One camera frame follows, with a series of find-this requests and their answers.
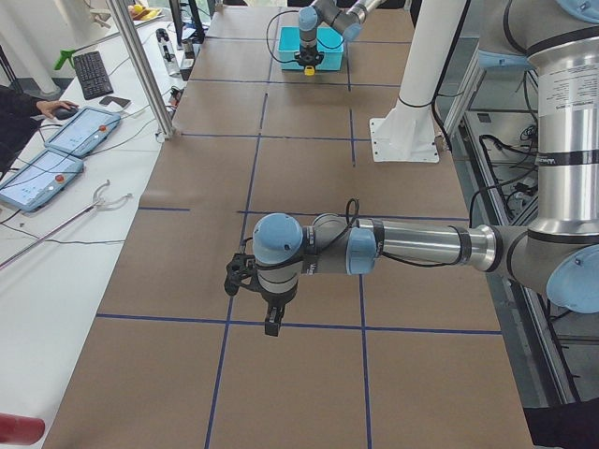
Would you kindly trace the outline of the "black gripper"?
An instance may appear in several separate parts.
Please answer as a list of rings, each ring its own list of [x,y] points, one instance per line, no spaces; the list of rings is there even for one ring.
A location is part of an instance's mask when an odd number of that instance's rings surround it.
[[[294,60],[300,66],[318,66],[324,60],[324,53],[317,47],[300,47],[294,53]]]
[[[264,332],[267,336],[278,336],[285,316],[285,306],[294,299],[296,290],[291,289],[283,293],[272,293],[264,290],[261,296],[268,304],[264,320]]]

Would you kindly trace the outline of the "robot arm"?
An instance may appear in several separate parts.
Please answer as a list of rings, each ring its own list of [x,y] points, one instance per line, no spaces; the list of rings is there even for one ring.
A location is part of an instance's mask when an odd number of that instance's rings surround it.
[[[317,49],[317,28],[328,25],[344,41],[355,40],[368,15],[384,3],[383,0],[358,0],[347,11],[341,10],[332,0],[316,0],[299,11],[299,51],[294,54],[302,67],[316,68],[324,59]]]
[[[283,69],[302,68],[306,76],[323,63],[330,68],[335,51],[317,38],[321,31],[332,32],[343,42],[351,42],[369,14],[385,1],[357,1],[348,9],[335,1],[313,1],[299,11],[298,25],[282,28],[279,43],[295,44],[287,60],[270,57]],[[433,129],[435,100],[439,96],[446,66],[451,59],[470,1],[422,1],[412,36],[397,103],[385,117],[369,120],[373,162],[366,178],[357,178],[359,193],[367,199],[393,197],[412,201],[419,207],[441,207],[451,196],[435,166]],[[486,1],[487,28],[481,31],[481,65],[532,65],[538,71],[538,152],[535,166],[540,191],[537,217],[527,226],[480,224],[468,228],[455,225],[426,225],[384,220],[396,214],[386,210],[374,217],[359,217],[359,200],[348,200],[344,216],[318,215],[302,227],[285,213],[264,215],[256,222],[252,237],[254,255],[248,255],[251,279],[241,287],[258,292],[268,309],[265,334],[277,337],[285,306],[295,297],[302,274],[370,273],[380,258],[417,268],[471,266],[479,271],[503,276],[548,297],[556,305],[581,313],[598,312],[598,1]],[[270,20],[265,42],[271,50]],[[274,159],[264,173],[264,189],[259,184],[258,199],[280,197],[300,201],[306,210],[312,196],[339,187],[315,181],[315,162],[308,156],[321,154],[320,143],[339,140],[354,144],[354,138],[330,136],[334,122],[332,100],[356,100],[351,107],[371,106],[377,98],[360,87],[343,91],[309,82],[272,83],[264,81],[267,150]],[[258,204],[260,210],[275,210],[270,201]]]

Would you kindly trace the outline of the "operator hand on mouse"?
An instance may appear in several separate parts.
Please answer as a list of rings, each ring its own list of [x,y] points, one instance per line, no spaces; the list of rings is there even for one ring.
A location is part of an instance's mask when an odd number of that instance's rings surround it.
[[[37,109],[41,112],[42,115],[44,115],[45,117],[49,118],[49,119],[56,119],[53,116],[53,112],[59,108],[59,107],[64,107],[64,108],[69,108],[69,107],[73,107],[73,108],[79,108],[79,106],[73,102],[70,101],[61,101],[61,100],[54,100],[54,101],[48,101],[48,100],[39,100],[36,102],[36,107]]]

